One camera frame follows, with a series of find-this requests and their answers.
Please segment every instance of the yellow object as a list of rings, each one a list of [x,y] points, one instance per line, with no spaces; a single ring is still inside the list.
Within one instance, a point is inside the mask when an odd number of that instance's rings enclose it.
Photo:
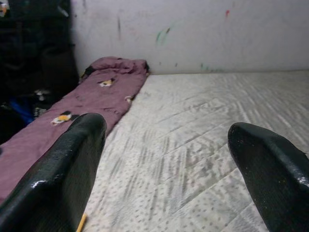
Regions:
[[[83,214],[81,222],[79,223],[76,232],[82,232],[82,229],[83,229],[83,226],[86,222],[86,219],[87,219],[87,214]]]

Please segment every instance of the mattress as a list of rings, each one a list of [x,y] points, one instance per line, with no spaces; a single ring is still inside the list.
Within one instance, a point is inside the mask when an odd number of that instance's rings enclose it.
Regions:
[[[253,123],[308,152],[308,89],[309,72],[150,76],[107,138],[84,231],[266,232],[227,131]]]

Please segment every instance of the pink blanket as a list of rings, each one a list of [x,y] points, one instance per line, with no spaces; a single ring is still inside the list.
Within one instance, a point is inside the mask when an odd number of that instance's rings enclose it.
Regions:
[[[75,90],[0,145],[0,203],[78,115],[90,112],[103,115],[109,133],[129,110],[131,100],[146,81],[144,60],[107,57],[91,66],[96,71]]]

